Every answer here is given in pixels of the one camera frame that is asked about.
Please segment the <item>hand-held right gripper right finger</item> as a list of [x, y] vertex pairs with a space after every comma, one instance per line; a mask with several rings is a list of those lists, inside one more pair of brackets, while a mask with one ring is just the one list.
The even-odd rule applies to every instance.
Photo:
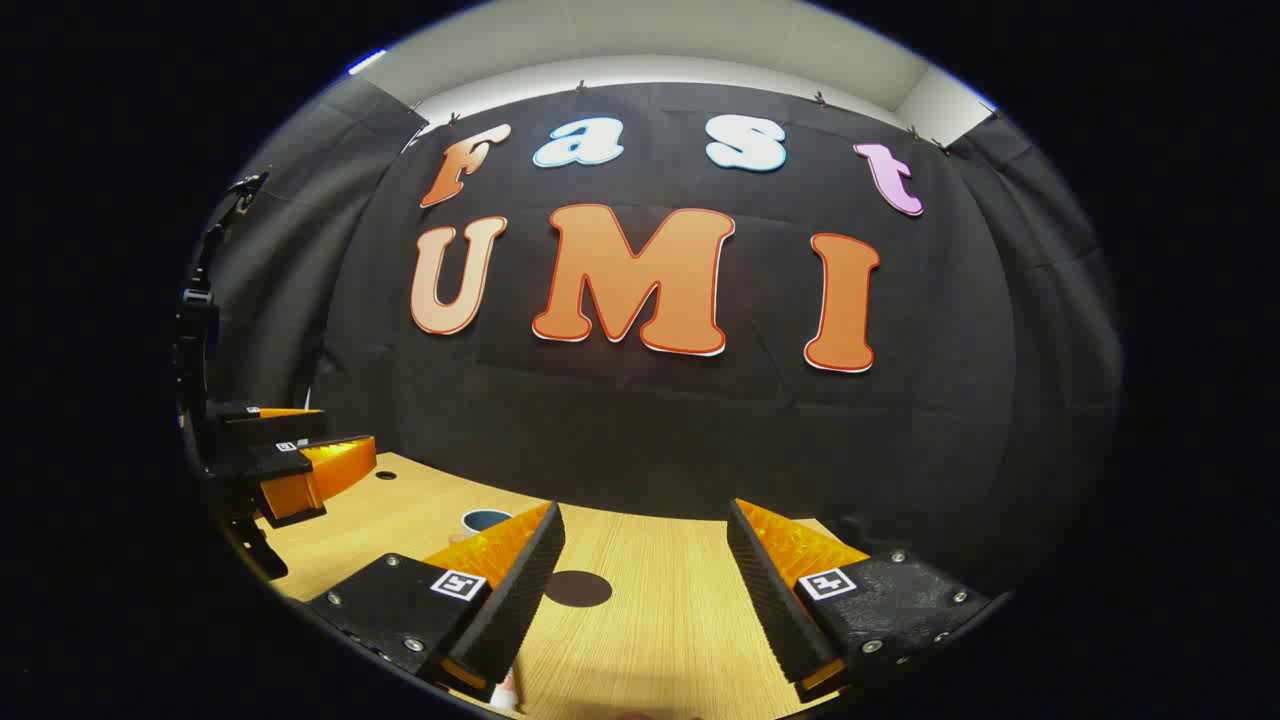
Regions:
[[923, 667], [1012, 600], [906, 544], [859, 548], [742, 498], [727, 543], [786, 682], [801, 701], [867, 693]]

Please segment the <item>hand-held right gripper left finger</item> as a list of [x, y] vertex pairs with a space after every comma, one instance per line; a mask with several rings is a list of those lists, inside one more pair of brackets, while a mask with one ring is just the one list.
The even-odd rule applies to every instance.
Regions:
[[544, 502], [426, 559], [385, 553], [305, 606], [384, 664], [486, 702], [518, 655], [564, 539], [561, 506]]

